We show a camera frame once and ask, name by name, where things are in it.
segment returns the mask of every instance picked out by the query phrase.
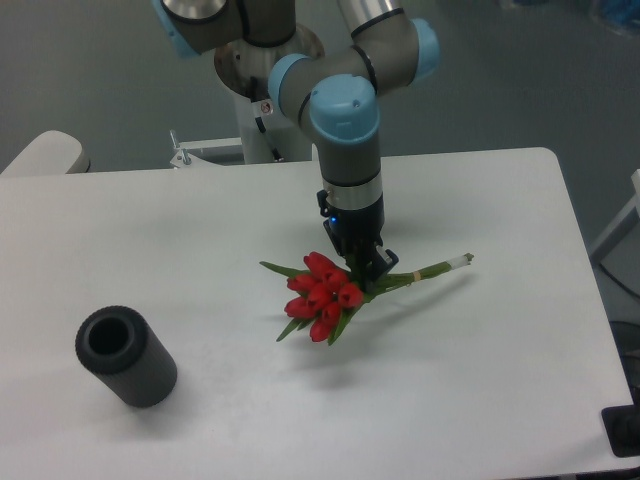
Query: black cable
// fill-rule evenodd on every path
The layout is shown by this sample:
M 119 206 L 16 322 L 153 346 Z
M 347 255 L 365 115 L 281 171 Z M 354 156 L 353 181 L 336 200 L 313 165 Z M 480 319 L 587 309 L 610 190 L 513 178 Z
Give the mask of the black cable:
M 636 301 L 640 301 L 640 293 L 634 292 L 633 290 L 631 290 L 629 287 L 627 287 L 624 283 L 622 283 L 620 280 L 618 280 L 613 273 L 611 273 L 607 267 L 605 267 L 602 263 L 598 264 L 598 267 L 600 268 L 600 270 L 602 271 L 602 273 L 604 273 L 607 277 L 609 277 L 609 279 L 615 283 L 616 285 L 618 285 L 622 290 L 624 290 L 628 295 L 631 296 L 631 298 L 633 298 Z

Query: tulip bouquet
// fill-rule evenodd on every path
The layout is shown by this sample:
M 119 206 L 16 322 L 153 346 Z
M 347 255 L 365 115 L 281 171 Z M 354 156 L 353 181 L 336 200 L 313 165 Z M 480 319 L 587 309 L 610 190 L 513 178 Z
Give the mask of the tulip bouquet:
M 352 272 L 336 266 L 317 252 L 304 257 L 307 270 L 282 267 L 269 262 L 260 264 L 287 277 L 287 287 L 298 294 L 284 307 L 285 313 L 292 320 L 277 341 L 280 342 L 295 330 L 303 330 L 311 325 L 311 340 L 326 340 L 329 345 L 333 345 L 362 306 L 379 295 L 469 265 L 472 259 L 473 255 L 467 253 L 413 273 L 388 274 L 379 279 L 370 292 L 362 290 Z

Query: black cylinder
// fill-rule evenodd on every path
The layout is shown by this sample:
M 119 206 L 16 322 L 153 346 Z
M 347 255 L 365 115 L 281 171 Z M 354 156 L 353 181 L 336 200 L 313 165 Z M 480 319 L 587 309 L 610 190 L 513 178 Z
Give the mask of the black cylinder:
M 178 370 L 145 319 L 128 307 L 106 307 L 87 318 L 76 335 L 80 363 L 120 399 L 139 408 L 164 400 Z

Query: blue joint cap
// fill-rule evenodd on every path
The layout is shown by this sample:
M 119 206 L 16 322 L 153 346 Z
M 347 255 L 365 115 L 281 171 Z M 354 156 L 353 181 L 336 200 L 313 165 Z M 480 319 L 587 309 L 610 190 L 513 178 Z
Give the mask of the blue joint cap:
M 363 77 L 335 75 L 311 92 L 311 123 L 327 140 L 340 145 L 366 142 L 380 127 L 376 92 Z
M 440 43 L 436 32 L 426 20 L 415 18 L 411 20 L 418 33 L 418 68 L 411 82 L 415 85 L 420 80 L 431 75 L 440 64 Z
M 287 76 L 289 69 L 293 67 L 294 63 L 297 63 L 300 60 L 304 60 L 305 58 L 309 57 L 300 53 L 292 53 L 291 55 L 287 55 L 286 57 L 282 57 L 280 60 L 278 60 L 278 63 L 276 63 L 271 69 L 267 88 L 269 89 L 269 96 L 271 97 L 271 100 L 273 100 L 273 102 L 278 106 L 278 109 L 281 112 L 282 107 L 280 106 L 280 89 L 282 88 L 284 77 Z
M 184 37 L 180 35 L 180 32 L 171 22 L 169 14 L 162 6 L 162 0 L 151 0 L 151 5 L 153 5 L 154 10 L 156 11 L 158 18 L 160 19 L 160 23 L 162 23 L 162 26 L 164 27 L 164 31 L 169 35 L 169 39 L 173 44 L 173 48 L 175 48 L 178 53 L 178 56 L 180 58 L 194 58 L 199 56 L 200 54 L 191 48 L 191 45 L 189 45 Z

